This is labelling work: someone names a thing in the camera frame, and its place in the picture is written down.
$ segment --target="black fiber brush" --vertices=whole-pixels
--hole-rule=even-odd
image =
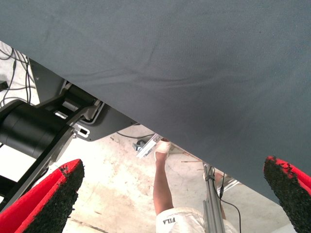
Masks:
[[[311,177],[295,166],[267,157],[264,177],[298,233],[311,233]]]
[[[80,159],[62,165],[0,214],[0,232],[61,233],[83,177]]]

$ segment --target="gray fabric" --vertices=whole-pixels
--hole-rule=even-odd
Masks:
[[[11,0],[0,40],[276,200],[266,156],[311,174],[310,21],[308,0]]]

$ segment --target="foot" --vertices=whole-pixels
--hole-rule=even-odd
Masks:
[[[155,146],[155,160],[165,161],[168,157],[171,142],[165,138],[157,143]]]

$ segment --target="concrete floor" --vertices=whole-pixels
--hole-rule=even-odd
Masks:
[[[11,79],[12,64],[12,60],[0,61],[0,76],[8,81]],[[24,83],[24,74],[24,70],[17,66],[14,85],[20,87]],[[8,96],[25,98],[25,91],[10,91]],[[32,103],[38,103],[35,91]],[[122,131],[133,136],[150,132],[142,125]],[[155,161],[152,154],[144,159],[136,158],[133,142],[136,140],[116,133],[95,142],[74,139],[61,159],[50,166],[51,172],[76,158],[82,159],[85,165],[86,174],[74,205],[75,211],[68,219],[64,233],[155,232],[152,196]],[[16,181],[34,162],[33,158],[7,146],[1,148],[0,154],[0,175]],[[173,154],[167,160],[166,171],[174,206],[203,211],[206,185],[201,162],[183,153]],[[244,233],[270,233],[289,224],[280,206],[243,184],[225,192],[223,199],[240,209]],[[226,204],[223,207],[227,219],[238,229],[236,210]]]

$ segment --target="red foam pad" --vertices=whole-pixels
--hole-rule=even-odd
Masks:
[[[22,233],[79,163],[81,160],[76,159],[63,164],[3,211],[0,214],[1,233]]]
[[[275,160],[273,156],[268,156],[267,159],[269,160]],[[289,178],[291,178],[291,175],[289,171],[292,173],[296,174],[298,182],[302,188],[304,188],[311,196],[311,177],[308,176],[306,173],[303,171],[299,170],[295,166],[289,164],[288,162],[281,160],[281,159],[276,159],[276,164],[282,166],[283,172],[286,173]]]

